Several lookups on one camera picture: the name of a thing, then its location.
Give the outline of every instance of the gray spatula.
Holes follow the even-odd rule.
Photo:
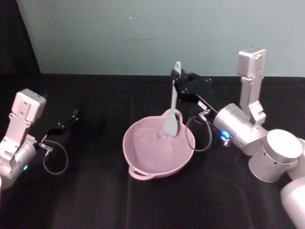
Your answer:
[[[178,61],[175,64],[175,70],[181,75],[181,63]],[[163,126],[163,133],[166,136],[173,136],[176,137],[178,134],[178,122],[175,115],[175,109],[176,109],[176,103],[177,103],[177,91],[174,86],[175,80],[173,80],[173,91],[172,91],[172,103],[171,103],[171,111],[167,115],[167,118],[165,120],[164,126]]]

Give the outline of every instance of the black tablecloth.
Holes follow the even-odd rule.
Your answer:
[[[239,103],[238,77],[212,79],[223,99]],[[234,146],[216,145],[195,154],[183,170],[168,178],[139,182],[128,175],[123,135],[135,121],[169,108],[169,77],[2,77],[1,136],[15,93],[23,88],[48,93],[44,116],[30,131],[36,137],[67,119],[75,107],[84,112],[59,138],[69,154],[68,170],[49,175],[41,164],[44,152],[38,151],[14,186],[2,191],[1,228],[294,228],[280,200],[289,178],[272,184],[259,181],[249,171],[249,158]],[[267,114],[264,127],[305,138],[304,101],[304,78],[266,77],[261,91]],[[187,118],[184,105],[178,108]]]

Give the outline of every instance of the pink mixing bowl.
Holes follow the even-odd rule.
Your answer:
[[[166,177],[179,171],[191,159],[193,150],[187,144],[182,114],[179,116],[179,132],[176,137],[165,136],[163,125],[170,110],[161,116],[143,118],[129,127],[123,138],[123,152],[129,164],[129,174],[137,180]],[[195,138],[187,129],[191,146]]]

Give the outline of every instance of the light blue wall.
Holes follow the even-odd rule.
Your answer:
[[[305,75],[303,0],[18,0],[43,73],[169,74],[176,61],[235,75],[267,49],[264,75]]]

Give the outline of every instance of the blue led light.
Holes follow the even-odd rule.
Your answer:
[[[224,130],[221,132],[221,136],[224,136],[225,138],[230,138],[229,133]]]

